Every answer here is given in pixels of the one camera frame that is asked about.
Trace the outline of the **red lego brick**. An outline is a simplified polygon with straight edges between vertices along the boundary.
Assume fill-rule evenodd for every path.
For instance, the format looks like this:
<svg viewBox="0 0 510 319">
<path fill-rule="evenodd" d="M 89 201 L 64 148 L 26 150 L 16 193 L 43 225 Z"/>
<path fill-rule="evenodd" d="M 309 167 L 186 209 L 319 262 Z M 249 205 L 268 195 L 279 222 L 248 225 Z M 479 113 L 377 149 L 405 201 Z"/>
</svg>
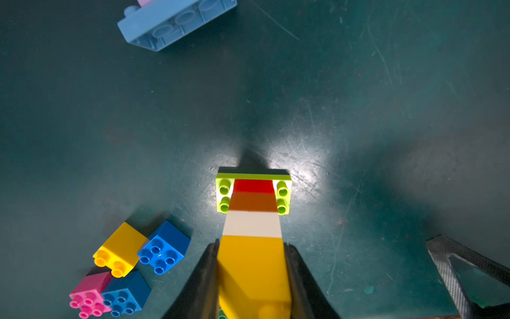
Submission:
<svg viewBox="0 0 510 319">
<path fill-rule="evenodd" d="M 233 193 L 274 194 L 272 180 L 236 179 Z"/>
</svg>

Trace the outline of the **orange lego brick front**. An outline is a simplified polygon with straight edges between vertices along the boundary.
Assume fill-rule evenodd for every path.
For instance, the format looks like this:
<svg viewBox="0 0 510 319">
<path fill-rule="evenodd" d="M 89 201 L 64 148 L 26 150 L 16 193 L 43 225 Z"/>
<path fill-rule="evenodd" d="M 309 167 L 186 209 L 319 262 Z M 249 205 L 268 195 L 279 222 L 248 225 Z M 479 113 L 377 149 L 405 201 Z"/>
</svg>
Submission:
<svg viewBox="0 0 510 319">
<path fill-rule="evenodd" d="M 255 211 L 277 213 L 277 201 L 274 194 L 234 193 L 228 212 Z"/>
</svg>

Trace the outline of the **purple lego brick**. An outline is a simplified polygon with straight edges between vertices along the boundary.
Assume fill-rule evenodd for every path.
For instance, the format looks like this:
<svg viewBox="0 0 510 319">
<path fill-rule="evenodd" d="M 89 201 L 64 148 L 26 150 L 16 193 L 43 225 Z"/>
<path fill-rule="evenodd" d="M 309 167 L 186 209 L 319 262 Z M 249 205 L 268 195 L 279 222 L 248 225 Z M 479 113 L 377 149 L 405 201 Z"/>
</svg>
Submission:
<svg viewBox="0 0 510 319">
<path fill-rule="evenodd" d="M 145 5 L 147 5 L 148 3 L 150 3 L 152 0 L 138 0 L 138 4 L 140 7 L 143 7 Z"/>
</svg>

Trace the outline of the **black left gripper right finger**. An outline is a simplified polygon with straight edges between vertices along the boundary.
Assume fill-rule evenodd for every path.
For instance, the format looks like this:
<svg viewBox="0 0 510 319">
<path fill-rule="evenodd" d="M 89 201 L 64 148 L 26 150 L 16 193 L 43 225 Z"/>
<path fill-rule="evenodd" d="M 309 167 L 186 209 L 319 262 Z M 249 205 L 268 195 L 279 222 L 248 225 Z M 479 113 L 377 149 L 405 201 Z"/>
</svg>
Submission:
<svg viewBox="0 0 510 319">
<path fill-rule="evenodd" d="M 292 297 L 290 317 L 339 319 L 340 316 L 329 304 L 297 248 L 284 243 L 284 252 Z"/>
</svg>

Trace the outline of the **cream lego brick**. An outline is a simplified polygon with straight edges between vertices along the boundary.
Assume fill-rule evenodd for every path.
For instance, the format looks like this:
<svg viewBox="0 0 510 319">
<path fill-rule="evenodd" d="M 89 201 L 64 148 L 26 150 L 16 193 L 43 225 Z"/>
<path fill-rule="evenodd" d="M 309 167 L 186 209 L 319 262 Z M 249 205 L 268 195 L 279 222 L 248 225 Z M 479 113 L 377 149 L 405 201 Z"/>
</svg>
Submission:
<svg viewBox="0 0 510 319">
<path fill-rule="evenodd" d="M 281 238 L 280 216 L 275 212 L 229 211 L 223 236 Z"/>
</svg>

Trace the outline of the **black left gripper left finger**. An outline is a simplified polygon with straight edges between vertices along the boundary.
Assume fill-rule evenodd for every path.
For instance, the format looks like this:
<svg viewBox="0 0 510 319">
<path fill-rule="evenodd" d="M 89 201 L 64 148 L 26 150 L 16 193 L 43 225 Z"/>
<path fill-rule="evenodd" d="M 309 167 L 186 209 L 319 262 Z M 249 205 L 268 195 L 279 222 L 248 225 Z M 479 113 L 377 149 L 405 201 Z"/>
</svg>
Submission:
<svg viewBox="0 0 510 319">
<path fill-rule="evenodd" d="M 210 243 L 181 293 L 162 318 L 219 317 L 218 252 L 220 241 Z"/>
</svg>

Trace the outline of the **lime green long lego brick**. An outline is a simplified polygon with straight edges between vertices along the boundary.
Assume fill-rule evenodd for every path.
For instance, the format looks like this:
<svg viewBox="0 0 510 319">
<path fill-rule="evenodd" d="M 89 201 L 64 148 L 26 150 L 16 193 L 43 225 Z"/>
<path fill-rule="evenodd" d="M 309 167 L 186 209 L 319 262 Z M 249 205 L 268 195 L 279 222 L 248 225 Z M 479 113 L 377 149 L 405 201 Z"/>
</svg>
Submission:
<svg viewBox="0 0 510 319">
<path fill-rule="evenodd" d="M 279 215 L 289 214 L 292 195 L 292 178 L 290 174 L 250 174 L 227 171 L 220 171 L 215 180 L 216 208 L 219 213 L 228 213 L 236 179 L 272 180 L 275 191 L 274 195 L 277 201 L 277 213 Z"/>
</svg>

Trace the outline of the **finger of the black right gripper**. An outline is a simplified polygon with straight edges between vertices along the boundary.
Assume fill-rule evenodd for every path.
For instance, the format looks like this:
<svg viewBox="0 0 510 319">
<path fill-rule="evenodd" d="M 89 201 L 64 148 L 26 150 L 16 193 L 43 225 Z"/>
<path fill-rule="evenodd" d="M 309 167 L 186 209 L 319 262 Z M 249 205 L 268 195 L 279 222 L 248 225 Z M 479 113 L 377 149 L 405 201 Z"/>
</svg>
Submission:
<svg viewBox="0 0 510 319">
<path fill-rule="evenodd" d="M 509 318 L 509 268 L 443 235 L 426 248 L 461 318 Z"/>
</svg>

